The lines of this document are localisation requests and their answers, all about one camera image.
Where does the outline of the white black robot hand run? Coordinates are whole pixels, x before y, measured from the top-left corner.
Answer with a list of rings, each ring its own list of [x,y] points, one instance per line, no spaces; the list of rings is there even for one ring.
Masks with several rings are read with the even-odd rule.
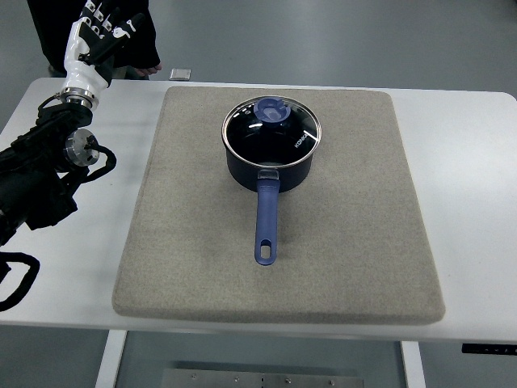
[[[142,13],[122,18],[113,1],[86,2],[79,19],[72,24],[66,45],[66,76],[60,100],[96,109],[101,92],[111,84],[115,54],[136,35],[144,21]]]

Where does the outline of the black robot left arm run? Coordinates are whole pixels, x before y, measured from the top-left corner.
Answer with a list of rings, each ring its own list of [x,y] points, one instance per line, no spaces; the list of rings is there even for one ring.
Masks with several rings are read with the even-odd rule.
[[[21,225],[55,226],[77,211],[74,193],[111,172],[116,156],[88,130],[94,101],[54,95],[38,107],[36,124],[1,152],[1,243]]]

